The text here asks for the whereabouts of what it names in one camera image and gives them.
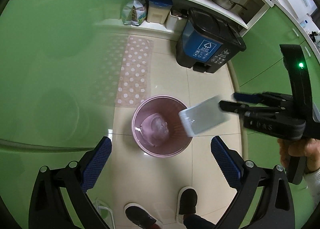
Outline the person's right hand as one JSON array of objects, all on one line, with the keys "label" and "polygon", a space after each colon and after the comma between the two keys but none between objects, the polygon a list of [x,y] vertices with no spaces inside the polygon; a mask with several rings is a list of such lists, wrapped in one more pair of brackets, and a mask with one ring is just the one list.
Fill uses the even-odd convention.
[{"label": "person's right hand", "polygon": [[306,173],[319,170],[319,140],[303,139],[290,142],[277,139],[279,144],[280,163],[283,167],[289,166],[291,157],[306,157]]}]

